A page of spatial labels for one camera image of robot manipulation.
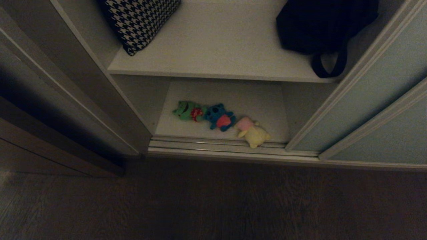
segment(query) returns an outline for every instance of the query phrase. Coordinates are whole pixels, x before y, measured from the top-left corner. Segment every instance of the plush toy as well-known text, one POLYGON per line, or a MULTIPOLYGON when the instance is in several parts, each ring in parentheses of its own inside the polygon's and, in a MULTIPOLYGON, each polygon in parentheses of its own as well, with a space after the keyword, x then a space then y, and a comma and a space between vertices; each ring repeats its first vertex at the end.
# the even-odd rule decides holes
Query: plush toy
POLYGON ((179 101, 178 109, 173 110, 173 114, 182 120, 202 121, 203 114, 207 111, 207 106, 201 106, 194 102, 179 101))
POLYGON ((227 112, 222 103, 210 107, 203 117, 212 123, 211 129, 218 127, 222 132, 233 126, 236 121, 236 116, 233 116, 233 112, 227 112))
POLYGON ((238 137, 245 137, 251 148, 256 148, 271 138, 267 131, 258 126, 259 122, 253 122, 249 117, 244 117, 236 123, 236 127, 241 131, 238 137))

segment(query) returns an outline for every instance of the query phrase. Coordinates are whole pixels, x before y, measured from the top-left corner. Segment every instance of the pillow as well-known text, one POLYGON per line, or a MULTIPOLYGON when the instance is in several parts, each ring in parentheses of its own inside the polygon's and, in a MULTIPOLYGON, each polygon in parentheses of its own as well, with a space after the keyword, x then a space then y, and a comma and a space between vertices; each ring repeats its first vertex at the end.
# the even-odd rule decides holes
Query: pillow
POLYGON ((97 0, 108 24, 133 56, 145 48, 181 0, 97 0))

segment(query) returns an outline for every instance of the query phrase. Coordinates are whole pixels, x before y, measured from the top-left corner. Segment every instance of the pink plush toy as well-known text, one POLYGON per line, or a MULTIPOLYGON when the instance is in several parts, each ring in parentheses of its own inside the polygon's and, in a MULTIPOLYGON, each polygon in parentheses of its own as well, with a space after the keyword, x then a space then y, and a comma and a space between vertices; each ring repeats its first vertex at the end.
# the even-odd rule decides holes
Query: pink plush toy
POLYGON ((271 138, 267 131, 258 126, 259 122, 253 122, 249 117, 244 117, 236 123, 236 127, 241 131, 238 137, 245 137, 251 148, 256 148, 271 138))

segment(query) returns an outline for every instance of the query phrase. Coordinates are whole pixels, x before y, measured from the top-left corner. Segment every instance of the white shelf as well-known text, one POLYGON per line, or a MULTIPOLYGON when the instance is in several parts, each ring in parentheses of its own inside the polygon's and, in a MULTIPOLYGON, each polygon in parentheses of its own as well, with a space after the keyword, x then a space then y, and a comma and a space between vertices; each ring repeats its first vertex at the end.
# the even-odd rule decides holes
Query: white shelf
POLYGON ((172 111, 180 100, 206 105, 223 103, 227 111, 234 112, 237 120, 249 116, 259 121, 261 127, 272 135, 269 142, 289 141, 280 83, 176 81, 170 84, 155 136, 238 140, 238 129, 221 132, 219 129, 210 130, 208 121, 196 123, 177 118, 172 111))
POLYGON ((336 82, 320 79, 310 56, 281 48, 275 18, 284 5, 186 2, 135 56, 121 48, 113 74, 336 82))

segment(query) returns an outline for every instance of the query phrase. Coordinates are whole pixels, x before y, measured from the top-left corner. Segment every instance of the wooden floor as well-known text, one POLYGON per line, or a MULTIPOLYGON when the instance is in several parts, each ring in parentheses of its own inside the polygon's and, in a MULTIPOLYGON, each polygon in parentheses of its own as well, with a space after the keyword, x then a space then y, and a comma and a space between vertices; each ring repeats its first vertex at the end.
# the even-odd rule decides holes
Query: wooden floor
POLYGON ((0 239, 427 239, 427 174, 191 160, 0 173, 0 239))

